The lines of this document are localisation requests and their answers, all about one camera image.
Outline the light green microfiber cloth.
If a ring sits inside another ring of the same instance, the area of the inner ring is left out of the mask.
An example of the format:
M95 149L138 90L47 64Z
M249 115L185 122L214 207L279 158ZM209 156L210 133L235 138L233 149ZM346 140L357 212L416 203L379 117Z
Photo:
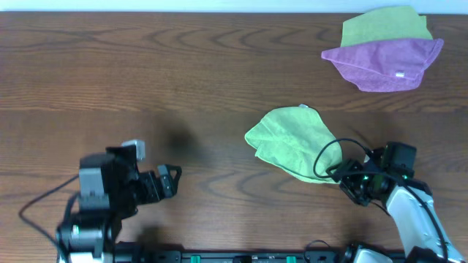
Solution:
M330 183L326 169L341 163L342 151L320 114L304 104L268 112L244 139L255 156L306 183Z

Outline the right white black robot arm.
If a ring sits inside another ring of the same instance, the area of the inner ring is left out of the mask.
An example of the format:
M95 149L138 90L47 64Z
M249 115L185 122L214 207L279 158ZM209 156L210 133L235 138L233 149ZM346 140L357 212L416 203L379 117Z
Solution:
M416 148L388 142L383 148L364 149L363 163L347 159L326 173L357 205L373 201L393 219L403 245L402 256L363 243L351 245L343 262L464 262L452 245L436 211L427 183L414 179Z

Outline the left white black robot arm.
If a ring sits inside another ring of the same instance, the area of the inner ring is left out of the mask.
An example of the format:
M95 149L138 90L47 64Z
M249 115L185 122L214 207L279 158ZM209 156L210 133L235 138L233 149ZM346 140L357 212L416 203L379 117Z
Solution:
M182 168L163 164L141 172L137 164L145 156L144 142L135 140L80 160L80 190L56 230L58 262L152 262L152 253L116 239L138 206L177 194Z

